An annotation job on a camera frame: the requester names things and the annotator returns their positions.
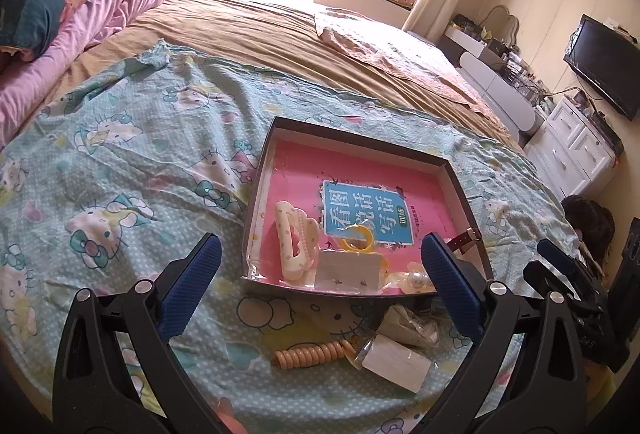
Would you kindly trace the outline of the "beige item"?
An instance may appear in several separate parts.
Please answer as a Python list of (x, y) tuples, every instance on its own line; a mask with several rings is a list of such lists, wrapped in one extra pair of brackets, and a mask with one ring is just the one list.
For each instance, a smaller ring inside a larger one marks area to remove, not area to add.
[(435, 347), (439, 342), (438, 325), (434, 320), (416, 316), (405, 306), (390, 306), (376, 333), (407, 346)]

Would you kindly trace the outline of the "white card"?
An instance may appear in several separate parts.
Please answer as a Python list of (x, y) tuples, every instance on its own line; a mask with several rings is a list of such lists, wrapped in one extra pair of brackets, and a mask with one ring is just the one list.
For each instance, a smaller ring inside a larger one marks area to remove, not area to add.
[(366, 369), (414, 394), (422, 388), (432, 366), (426, 356), (382, 334), (364, 340), (352, 362), (356, 368)]

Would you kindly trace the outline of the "earring card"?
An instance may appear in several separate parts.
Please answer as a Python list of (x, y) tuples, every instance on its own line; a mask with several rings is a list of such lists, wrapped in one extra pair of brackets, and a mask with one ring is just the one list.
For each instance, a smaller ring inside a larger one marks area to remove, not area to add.
[(324, 250), (319, 255), (314, 290), (336, 294), (380, 293), (384, 272), (381, 254)]

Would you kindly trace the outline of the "cream white hair claw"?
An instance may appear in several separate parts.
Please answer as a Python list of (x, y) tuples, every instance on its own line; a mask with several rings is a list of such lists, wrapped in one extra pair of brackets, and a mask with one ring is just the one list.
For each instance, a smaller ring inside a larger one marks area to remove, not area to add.
[(274, 206), (282, 277), (286, 282), (299, 283), (317, 263), (319, 257), (318, 221), (303, 209), (288, 201)]

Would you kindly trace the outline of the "pearl hair clip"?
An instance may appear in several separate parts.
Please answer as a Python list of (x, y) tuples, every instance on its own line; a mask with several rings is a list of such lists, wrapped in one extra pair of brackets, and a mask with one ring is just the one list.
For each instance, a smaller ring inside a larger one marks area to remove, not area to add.
[(386, 281), (391, 289), (402, 294), (426, 294), (435, 292), (434, 284), (422, 264), (410, 261), (404, 271), (390, 273)]

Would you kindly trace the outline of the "white drawer cabinet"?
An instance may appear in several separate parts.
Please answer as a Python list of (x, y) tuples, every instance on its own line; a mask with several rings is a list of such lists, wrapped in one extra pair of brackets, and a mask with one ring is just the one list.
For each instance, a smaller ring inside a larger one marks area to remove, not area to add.
[(559, 200), (569, 195), (595, 199), (615, 175), (614, 150), (567, 97), (561, 98), (524, 152)]

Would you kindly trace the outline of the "Hello Kitty teal bed sheet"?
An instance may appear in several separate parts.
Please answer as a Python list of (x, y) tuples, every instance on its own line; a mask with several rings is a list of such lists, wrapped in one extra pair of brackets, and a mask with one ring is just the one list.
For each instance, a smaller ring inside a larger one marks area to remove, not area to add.
[(227, 398), (253, 433), (405, 433), (470, 342), (448, 319), (410, 393), (347, 362), (294, 371), (275, 350), (356, 336), (380, 304), (250, 293), (242, 238), (260, 152), (284, 116), (447, 160), (480, 226), (492, 273), (526, 293), (542, 239), (575, 253), (561, 204), (522, 154), (440, 117), (159, 42), (44, 108), (1, 153), (1, 341), (40, 409), (76, 292), (155, 278), (207, 232), (221, 269), (172, 348), (198, 389)]

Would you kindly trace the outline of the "black flat screen television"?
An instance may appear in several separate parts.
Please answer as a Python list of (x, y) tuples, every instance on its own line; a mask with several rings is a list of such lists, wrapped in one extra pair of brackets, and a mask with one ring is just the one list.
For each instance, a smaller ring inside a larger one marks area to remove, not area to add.
[(639, 48), (591, 16), (583, 14), (563, 60), (616, 111), (632, 121), (639, 111)]

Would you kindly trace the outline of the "white grey dressing table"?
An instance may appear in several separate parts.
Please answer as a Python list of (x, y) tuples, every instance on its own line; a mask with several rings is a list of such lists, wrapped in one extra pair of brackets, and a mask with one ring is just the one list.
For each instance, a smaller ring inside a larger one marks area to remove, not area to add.
[(452, 25), (447, 27), (437, 46), (524, 147), (538, 131), (542, 118), (500, 74), (504, 62), (484, 42)]

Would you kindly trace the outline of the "tan brown blanket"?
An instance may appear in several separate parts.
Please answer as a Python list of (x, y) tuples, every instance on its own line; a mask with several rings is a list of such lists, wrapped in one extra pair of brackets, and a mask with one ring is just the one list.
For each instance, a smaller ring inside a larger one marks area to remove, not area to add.
[(347, 56), (322, 42), (310, 8), (288, 7), (277, 0), (166, 0), (78, 56), (55, 79), (43, 101), (50, 103), (115, 62), (153, 47), (159, 39), (432, 113), (513, 150), (519, 148), (497, 117), (475, 113), (422, 82), (390, 75)]

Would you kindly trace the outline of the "pink floral thin blanket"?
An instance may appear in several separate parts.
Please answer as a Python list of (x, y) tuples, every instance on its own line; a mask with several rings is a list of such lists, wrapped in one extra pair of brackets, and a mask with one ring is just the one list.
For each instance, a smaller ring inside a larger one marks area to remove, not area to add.
[(314, 25), (322, 42), (346, 56), (414, 82), (476, 113), (488, 112), (477, 91), (430, 42), (342, 8), (321, 9), (314, 15)]

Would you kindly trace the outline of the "pink quilt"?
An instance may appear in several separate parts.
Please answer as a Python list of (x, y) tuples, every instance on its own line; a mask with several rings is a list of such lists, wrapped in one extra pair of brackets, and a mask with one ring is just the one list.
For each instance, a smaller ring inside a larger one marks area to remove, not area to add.
[(123, 30), (165, 0), (87, 0), (65, 22), (42, 56), (13, 61), (1, 73), (1, 143), (7, 145), (86, 49)]

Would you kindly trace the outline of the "wavy frame vanity mirror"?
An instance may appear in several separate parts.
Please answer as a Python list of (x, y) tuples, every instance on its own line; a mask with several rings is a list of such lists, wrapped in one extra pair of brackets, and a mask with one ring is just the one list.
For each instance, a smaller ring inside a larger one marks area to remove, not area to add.
[(491, 37), (512, 47), (518, 41), (520, 21), (509, 11), (507, 6), (497, 4), (491, 8), (480, 26), (491, 34)]

